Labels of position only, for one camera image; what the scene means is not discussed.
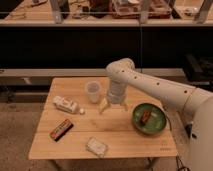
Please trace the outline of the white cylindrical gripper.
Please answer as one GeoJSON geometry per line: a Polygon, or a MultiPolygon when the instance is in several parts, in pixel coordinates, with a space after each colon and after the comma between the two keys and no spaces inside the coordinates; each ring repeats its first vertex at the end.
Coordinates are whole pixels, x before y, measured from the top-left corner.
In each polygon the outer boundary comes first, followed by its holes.
{"type": "Polygon", "coordinates": [[[126,84],[119,83],[111,80],[109,83],[109,89],[107,90],[106,98],[104,98],[99,104],[99,113],[102,114],[111,104],[120,104],[125,111],[128,111],[128,105],[126,104],[126,84]]]}

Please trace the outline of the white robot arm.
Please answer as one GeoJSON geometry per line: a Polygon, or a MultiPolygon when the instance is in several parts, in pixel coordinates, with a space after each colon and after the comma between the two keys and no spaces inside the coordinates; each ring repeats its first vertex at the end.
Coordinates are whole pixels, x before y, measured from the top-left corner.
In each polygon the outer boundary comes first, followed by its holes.
{"type": "Polygon", "coordinates": [[[187,165],[190,171],[213,171],[213,92],[139,73],[130,58],[108,64],[106,75],[109,88],[100,113],[111,104],[126,106],[126,87],[130,85],[182,114],[193,114],[187,165]]]}

